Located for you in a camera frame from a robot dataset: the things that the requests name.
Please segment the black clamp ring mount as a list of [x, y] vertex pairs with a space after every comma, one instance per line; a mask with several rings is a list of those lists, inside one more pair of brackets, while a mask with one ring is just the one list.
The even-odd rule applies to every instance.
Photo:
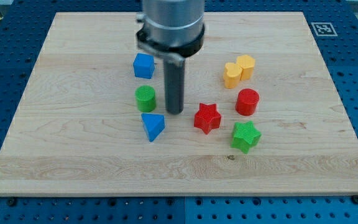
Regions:
[[164, 61], [173, 63], [178, 67], [182, 67], [186, 58], [191, 57], [202, 48], [204, 42], [204, 32], [205, 25], [203, 24], [201, 32], [195, 40], [178, 47], [172, 47], [155, 42], [149, 37], [148, 33], [146, 33], [144, 27], [141, 28], [135, 36], [137, 39], [137, 46], [141, 50]]

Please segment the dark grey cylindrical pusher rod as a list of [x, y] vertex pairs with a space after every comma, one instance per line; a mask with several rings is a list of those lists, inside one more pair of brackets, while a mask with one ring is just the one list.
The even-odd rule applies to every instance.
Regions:
[[163, 61], [165, 109], [170, 114], [180, 114], [184, 105], [185, 64], [176, 65]]

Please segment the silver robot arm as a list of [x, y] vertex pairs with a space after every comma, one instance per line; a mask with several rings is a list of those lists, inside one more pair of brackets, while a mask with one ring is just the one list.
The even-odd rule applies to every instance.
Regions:
[[142, 28], [137, 46], [163, 60], [165, 109], [180, 114], [184, 107], [185, 62], [204, 42], [203, 0], [145, 0], [136, 15]]

